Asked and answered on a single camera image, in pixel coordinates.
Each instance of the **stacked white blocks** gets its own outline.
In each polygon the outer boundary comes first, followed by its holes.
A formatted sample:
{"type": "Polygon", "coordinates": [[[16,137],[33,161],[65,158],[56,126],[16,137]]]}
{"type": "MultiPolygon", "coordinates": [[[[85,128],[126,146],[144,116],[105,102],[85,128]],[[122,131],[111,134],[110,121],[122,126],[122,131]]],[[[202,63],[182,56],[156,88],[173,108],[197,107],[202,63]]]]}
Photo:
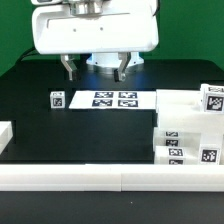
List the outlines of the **stacked white blocks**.
{"type": "Polygon", "coordinates": [[[158,90],[156,109],[155,164],[219,165],[224,160],[224,87],[203,84],[200,92],[158,90]],[[170,130],[179,135],[172,142],[164,135],[170,130]]]}

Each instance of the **green background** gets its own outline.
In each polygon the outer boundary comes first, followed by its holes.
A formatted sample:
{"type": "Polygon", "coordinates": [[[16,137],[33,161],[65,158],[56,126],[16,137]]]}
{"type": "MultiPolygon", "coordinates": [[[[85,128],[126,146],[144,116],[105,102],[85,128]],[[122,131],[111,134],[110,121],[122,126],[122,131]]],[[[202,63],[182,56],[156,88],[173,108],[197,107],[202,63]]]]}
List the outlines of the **green background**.
{"type": "MultiPolygon", "coordinates": [[[[33,46],[33,9],[31,0],[1,0],[0,75],[33,46]]],[[[224,69],[223,0],[161,0],[158,25],[160,44],[145,59],[206,59],[224,69]]]]}

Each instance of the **black table surface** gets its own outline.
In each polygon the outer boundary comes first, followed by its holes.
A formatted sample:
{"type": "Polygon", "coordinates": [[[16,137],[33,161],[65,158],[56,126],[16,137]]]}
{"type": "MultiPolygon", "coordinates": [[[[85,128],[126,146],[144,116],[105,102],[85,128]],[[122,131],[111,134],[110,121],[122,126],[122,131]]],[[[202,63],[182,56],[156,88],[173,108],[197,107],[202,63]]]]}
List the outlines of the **black table surface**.
{"type": "MultiPolygon", "coordinates": [[[[0,120],[14,137],[0,164],[153,163],[152,110],[69,110],[77,90],[199,90],[224,84],[224,72],[204,60],[147,61],[125,82],[88,72],[68,80],[59,61],[24,61],[0,77],[0,120]],[[66,108],[50,109],[50,92],[66,93],[66,108]]],[[[0,192],[1,223],[223,223],[223,193],[0,192]]]]}

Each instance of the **white paper sheet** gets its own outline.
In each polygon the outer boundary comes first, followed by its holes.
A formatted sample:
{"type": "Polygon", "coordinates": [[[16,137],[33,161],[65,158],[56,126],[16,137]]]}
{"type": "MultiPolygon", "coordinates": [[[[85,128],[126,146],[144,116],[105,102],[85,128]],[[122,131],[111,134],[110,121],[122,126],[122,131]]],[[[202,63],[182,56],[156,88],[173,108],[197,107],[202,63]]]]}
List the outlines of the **white paper sheet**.
{"type": "Polygon", "coordinates": [[[69,109],[155,110],[156,92],[77,91],[69,109]]]}

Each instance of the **white border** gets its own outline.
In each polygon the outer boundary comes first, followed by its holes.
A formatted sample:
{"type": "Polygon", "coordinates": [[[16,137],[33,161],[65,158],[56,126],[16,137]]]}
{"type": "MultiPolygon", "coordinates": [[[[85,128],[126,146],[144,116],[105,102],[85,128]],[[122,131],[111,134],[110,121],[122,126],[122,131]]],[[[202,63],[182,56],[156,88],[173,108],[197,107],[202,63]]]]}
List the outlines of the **white border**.
{"type": "Polygon", "coordinates": [[[224,191],[224,166],[0,165],[0,191],[224,191]]]}

